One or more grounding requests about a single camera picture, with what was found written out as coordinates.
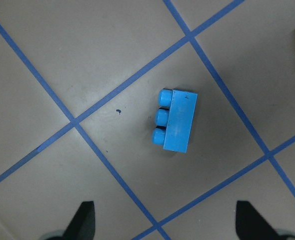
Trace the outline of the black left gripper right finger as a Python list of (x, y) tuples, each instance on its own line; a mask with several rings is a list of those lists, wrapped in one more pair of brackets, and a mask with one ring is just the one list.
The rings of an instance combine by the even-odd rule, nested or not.
[(252, 204), (245, 200), (236, 203), (235, 230), (240, 240), (282, 239)]

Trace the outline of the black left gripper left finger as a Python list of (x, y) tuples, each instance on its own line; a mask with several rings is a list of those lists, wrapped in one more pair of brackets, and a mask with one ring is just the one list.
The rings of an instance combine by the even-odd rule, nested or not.
[(95, 205), (83, 201), (63, 233), (64, 240), (93, 240), (96, 231)]

